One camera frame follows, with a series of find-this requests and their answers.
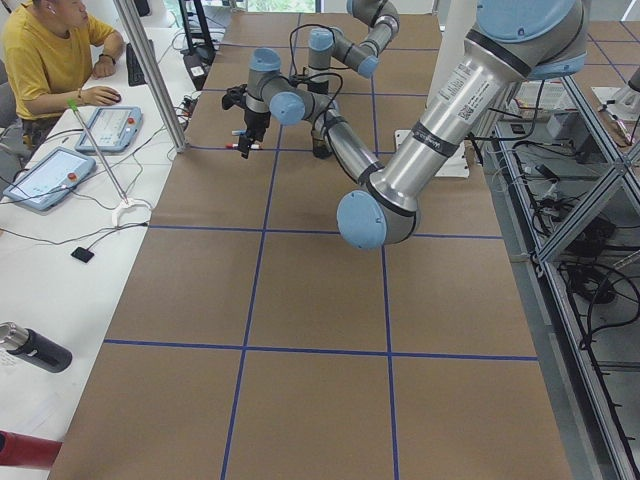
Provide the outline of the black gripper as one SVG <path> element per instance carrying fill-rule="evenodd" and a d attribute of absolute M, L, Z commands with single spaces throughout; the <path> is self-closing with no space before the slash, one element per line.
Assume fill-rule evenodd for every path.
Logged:
<path fill-rule="evenodd" d="M 241 157 L 247 159 L 253 142 L 262 142 L 266 131 L 270 126 L 271 113 L 256 112 L 250 108 L 245 109 L 244 122 L 246 125 L 245 133 L 238 137 L 237 150 L 241 153 Z"/>

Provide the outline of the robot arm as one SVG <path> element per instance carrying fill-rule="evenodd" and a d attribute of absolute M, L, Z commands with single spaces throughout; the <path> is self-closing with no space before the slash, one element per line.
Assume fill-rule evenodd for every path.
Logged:
<path fill-rule="evenodd" d="M 330 96 L 304 91 L 299 79 L 281 74 L 272 49 L 253 52 L 247 82 L 229 88 L 222 106 L 244 112 L 242 155 L 263 139 L 271 121 L 310 123 L 357 185 L 337 208 L 343 239 L 359 249 L 399 243 L 419 224 L 421 191 L 508 86 L 583 67 L 589 13 L 586 1 L 478 2 L 460 62 L 386 164 L 358 138 Z"/>
<path fill-rule="evenodd" d="M 391 1 L 348 1 L 347 11 L 369 27 L 359 43 L 350 40 L 338 27 L 319 26 L 308 39 L 308 90 L 329 92 L 329 71 L 333 60 L 370 79 L 378 68 L 380 55 L 397 36 L 399 14 Z"/>

